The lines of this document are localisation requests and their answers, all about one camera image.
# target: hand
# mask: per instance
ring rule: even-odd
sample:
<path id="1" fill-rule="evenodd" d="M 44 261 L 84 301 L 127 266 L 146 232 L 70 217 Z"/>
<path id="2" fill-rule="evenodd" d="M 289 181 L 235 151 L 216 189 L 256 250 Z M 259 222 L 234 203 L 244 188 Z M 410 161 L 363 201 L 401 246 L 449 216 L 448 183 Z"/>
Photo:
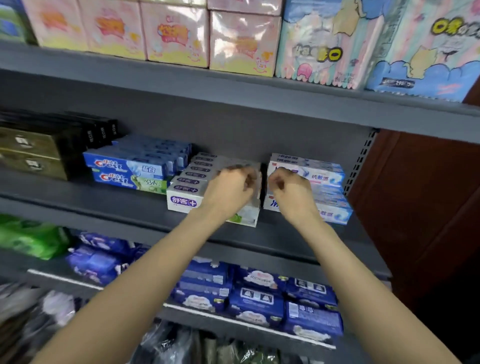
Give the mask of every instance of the hand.
<path id="1" fill-rule="evenodd" d="M 283 167 L 268 177 L 268 186 L 275 196 L 280 212 L 296 229 L 312 220 L 323 221 L 313 199 L 310 182 Z"/>
<path id="2" fill-rule="evenodd" d="M 253 196 L 257 172 L 252 167 L 229 167 L 207 186 L 199 209 L 213 213 L 221 222 L 231 218 Z"/>

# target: pink box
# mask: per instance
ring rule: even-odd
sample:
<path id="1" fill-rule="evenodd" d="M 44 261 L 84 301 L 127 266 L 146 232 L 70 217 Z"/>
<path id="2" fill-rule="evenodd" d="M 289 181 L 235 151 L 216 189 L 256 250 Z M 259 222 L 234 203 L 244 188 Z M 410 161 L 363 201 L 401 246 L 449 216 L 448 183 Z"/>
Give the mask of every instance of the pink box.
<path id="1" fill-rule="evenodd" d="M 140 3 L 126 0 L 80 0 L 91 52 L 145 60 Z"/>
<path id="2" fill-rule="evenodd" d="M 208 10 L 142 2 L 148 59 L 208 67 Z"/>
<path id="3" fill-rule="evenodd" d="M 211 12 L 210 69 L 272 77 L 281 18 Z"/>
<path id="4" fill-rule="evenodd" d="M 282 12 L 282 0 L 207 0 L 207 7 L 226 12 L 279 16 Z"/>
<path id="5" fill-rule="evenodd" d="M 24 0 L 41 47 L 87 51 L 77 0 Z"/>

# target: store shelf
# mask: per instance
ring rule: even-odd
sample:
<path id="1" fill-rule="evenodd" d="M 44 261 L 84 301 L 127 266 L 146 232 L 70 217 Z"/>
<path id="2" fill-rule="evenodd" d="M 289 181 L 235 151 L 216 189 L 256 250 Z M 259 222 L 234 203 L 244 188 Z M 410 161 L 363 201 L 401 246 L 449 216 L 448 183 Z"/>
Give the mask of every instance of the store shelf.
<path id="1" fill-rule="evenodd" d="M 480 109 L 0 42 L 0 69 L 480 143 Z"/>
<path id="2" fill-rule="evenodd" d="M 44 261 L 4 249 L 0 249 L 0 278 L 82 298 L 92 298 L 103 289 L 91 280 L 76 275 L 64 258 Z M 219 337 L 235 338 L 252 344 L 279 348 L 322 361 L 328 360 L 328 363 L 367 362 L 365 353 L 351 332 L 347 332 L 335 347 L 226 316 L 190 309 L 172 301 L 164 303 L 158 317 L 211 331 Z"/>
<path id="3" fill-rule="evenodd" d="M 165 196 L 93 182 L 65 182 L 0 169 L 0 213 L 155 244 L 185 214 L 167 210 Z M 353 253 L 380 279 L 391 276 L 360 222 L 335 227 Z M 261 210 L 256 228 L 225 223 L 199 255 L 286 276 L 328 283 L 313 251 L 283 216 Z"/>

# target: left hand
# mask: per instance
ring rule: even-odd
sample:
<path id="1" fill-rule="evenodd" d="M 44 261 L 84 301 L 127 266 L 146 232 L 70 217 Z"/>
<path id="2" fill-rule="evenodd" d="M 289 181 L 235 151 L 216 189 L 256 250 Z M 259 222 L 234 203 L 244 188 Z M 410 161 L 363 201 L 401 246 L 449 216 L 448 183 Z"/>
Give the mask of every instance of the left hand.
<path id="1" fill-rule="evenodd" d="M 221 222 L 231 218 L 253 196 L 257 171 L 252 167 L 229 167 L 213 178 L 198 207 L 213 213 Z"/>

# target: forearm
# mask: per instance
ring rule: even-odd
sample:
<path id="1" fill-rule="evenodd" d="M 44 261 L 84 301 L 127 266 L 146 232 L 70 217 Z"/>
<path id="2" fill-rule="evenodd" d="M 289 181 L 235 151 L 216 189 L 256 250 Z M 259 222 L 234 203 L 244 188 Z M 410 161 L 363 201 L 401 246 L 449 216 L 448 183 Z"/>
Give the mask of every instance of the forearm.
<path id="1" fill-rule="evenodd" d="M 34 363 L 127 362 L 192 257 L 221 223 L 209 211 L 192 210 L 82 308 Z"/>
<path id="2" fill-rule="evenodd" d="M 355 333 L 377 363 L 459 363 L 343 244 L 326 223 L 300 229 L 335 289 Z"/>

